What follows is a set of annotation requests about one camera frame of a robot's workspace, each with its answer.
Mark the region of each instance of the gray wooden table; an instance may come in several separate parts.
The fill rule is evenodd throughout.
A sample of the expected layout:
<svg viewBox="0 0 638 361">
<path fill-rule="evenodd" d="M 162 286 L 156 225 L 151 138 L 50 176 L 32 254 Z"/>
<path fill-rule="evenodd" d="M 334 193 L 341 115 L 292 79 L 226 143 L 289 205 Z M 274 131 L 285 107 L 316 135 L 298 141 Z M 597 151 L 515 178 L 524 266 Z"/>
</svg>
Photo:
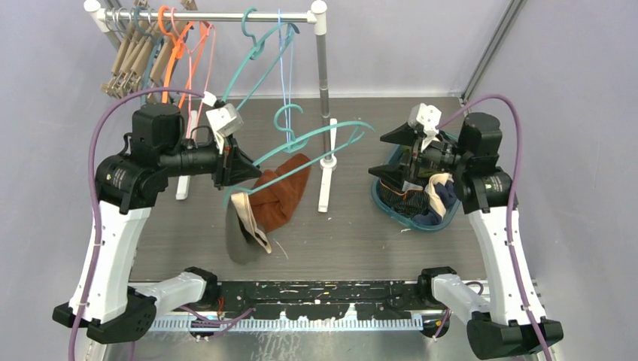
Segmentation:
<svg viewBox="0 0 638 361">
<path fill-rule="evenodd" d="M 422 268 L 440 265 L 455 268 L 463 279 L 484 278 L 479 244 L 461 210 L 441 232 L 401 232 L 405 227 L 387 217 L 370 197 L 373 178 L 367 169 L 382 164 L 392 149 L 379 136 L 404 123 L 419 102 L 435 105 L 443 117 L 460 107 L 456 98 L 332 99 L 333 117 L 364 120 L 376 133 L 367 131 L 361 141 L 337 153 L 330 209 L 325 214 L 317 212 L 321 170 L 318 164 L 312 166 L 293 219 L 269 234 L 273 252 L 264 252 L 248 265 L 237 265 L 226 254 L 223 192 L 213 187 L 210 177 L 194 177 L 185 201 L 175 200 L 177 181 L 172 180 L 144 228 L 132 280 L 160 281 L 192 265 L 212 271 L 221 280 L 414 280 Z M 304 109 L 304 114 L 293 111 L 297 135 L 318 128 L 319 101 L 299 99 L 296 103 Z M 280 99 L 253 100 L 241 109 L 245 125 L 235 137 L 253 159 L 285 141 L 284 134 L 272 125 L 272 116 L 281 105 Z M 458 130 L 460 121 L 448 130 Z M 343 144 L 350 133 L 347 128 L 339 130 L 337 144 Z M 321 137 L 312 138 L 302 152 L 311 159 L 321 155 Z M 278 154 L 263 163 L 262 169 L 276 168 L 288 157 Z"/>
</svg>

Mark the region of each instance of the blue basket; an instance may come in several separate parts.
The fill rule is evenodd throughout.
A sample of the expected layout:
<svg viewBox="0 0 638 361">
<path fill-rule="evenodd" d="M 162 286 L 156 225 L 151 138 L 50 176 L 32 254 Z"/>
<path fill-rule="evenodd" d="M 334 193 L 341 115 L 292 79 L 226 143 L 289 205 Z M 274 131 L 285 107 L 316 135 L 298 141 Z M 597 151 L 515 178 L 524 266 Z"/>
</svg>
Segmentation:
<svg viewBox="0 0 638 361">
<path fill-rule="evenodd" d="M 386 163 L 393 164 L 393 163 L 399 162 L 399 159 L 401 159 L 402 154 L 403 154 L 403 151 L 401 150 L 401 146 L 400 145 L 395 146 L 392 154 L 390 155 L 390 157 L 387 158 Z M 445 227 L 447 227 L 448 224 L 450 224 L 450 222 L 452 221 L 452 218 L 454 218 L 454 215 L 457 213 L 457 209 L 459 208 L 459 205 L 460 205 L 460 201 L 456 201 L 450 208 L 448 208 L 448 211 L 445 213 L 445 217 L 443 217 L 443 219 L 441 220 L 441 223 L 435 226 L 420 224 L 418 222 L 415 222 L 409 219 L 408 217 L 404 217 L 401 214 L 398 214 L 397 212 L 393 211 L 392 208 L 386 206 L 385 203 L 383 203 L 383 201 L 378 197 L 378 194 L 377 194 L 378 182 L 379 182 L 379 179 L 375 177 L 375 180 L 372 182 L 372 200 L 374 200 L 375 203 L 377 204 L 377 207 L 379 207 L 383 212 L 385 212 L 388 216 L 390 216 L 390 218 L 403 224 L 406 227 L 409 227 L 410 229 L 416 229 L 423 232 L 440 231 L 441 229 L 444 229 Z"/>
</svg>

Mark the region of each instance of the vertical pole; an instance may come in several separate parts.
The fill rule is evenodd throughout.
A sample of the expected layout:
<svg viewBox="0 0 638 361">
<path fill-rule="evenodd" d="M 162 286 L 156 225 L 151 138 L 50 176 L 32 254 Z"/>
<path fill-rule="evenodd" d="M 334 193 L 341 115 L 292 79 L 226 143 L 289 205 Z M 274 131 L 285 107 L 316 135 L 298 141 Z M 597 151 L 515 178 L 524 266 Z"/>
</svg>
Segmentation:
<svg viewBox="0 0 638 361">
<path fill-rule="evenodd" d="M 319 100 L 321 102 L 321 120 L 324 126 L 330 124 L 330 104 L 328 96 L 328 61 L 326 54 L 326 11 L 328 6 L 322 0 L 312 3 L 310 11 L 317 18 L 314 25 L 314 35 L 317 37 L 317 64 L 319 67 Z M 330 151 L 330 132 L 324 132 L 324 153 Z"/>
</svg>

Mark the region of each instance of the brown cloth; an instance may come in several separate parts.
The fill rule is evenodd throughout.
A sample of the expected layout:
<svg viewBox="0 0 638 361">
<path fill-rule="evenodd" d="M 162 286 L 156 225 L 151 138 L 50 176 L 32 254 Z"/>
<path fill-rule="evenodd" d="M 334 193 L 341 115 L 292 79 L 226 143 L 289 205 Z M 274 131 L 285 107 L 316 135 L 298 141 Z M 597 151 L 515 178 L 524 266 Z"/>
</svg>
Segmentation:
<svg viewBox="0 0 638 361">
<path fill-rule="evenodd" d="M 266 169 L 253 186 L 253 189 L 307 162 L 310 162 L 307 156 L 296 154 L 275 171 Z M 310 167 L 307 167 L 264 190 L 248 196 L 255 220 L 263 227 L 265 233 L 274 231 L 290 221 L 299 201 L 301 201 L 309 176 Z"/>
</svg>

